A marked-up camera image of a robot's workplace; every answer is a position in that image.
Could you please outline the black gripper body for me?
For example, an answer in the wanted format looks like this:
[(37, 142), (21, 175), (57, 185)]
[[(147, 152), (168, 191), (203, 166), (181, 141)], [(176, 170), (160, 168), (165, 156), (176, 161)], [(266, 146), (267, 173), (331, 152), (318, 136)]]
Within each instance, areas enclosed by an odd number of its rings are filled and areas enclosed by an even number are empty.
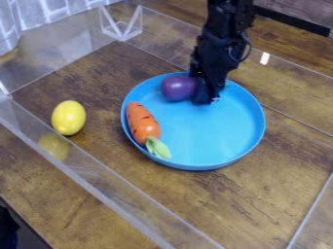
[(251, 46), (247, 29), (252, 26), (254, 0), (207, 0), (207, 19), (196, 38), (193, 54), (208, 84), (224, 83), (228, 72), (247, 58)]

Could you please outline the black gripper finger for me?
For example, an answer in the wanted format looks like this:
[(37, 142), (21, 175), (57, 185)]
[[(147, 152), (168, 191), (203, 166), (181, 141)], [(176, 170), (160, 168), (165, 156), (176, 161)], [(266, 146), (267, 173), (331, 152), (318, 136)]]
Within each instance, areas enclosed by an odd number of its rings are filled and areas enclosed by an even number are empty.
[(197, 77), (200, 74), (200, 67), (196, 56), (193, 54), (189, 55), (189, 68), (188, 68), (188, 76)]
[(210, 105), (219, 99), (219, 92), (224, 88), (224, 83), (208, 84), (203, 79), (199, 80), (191, 101), (195, 105)]

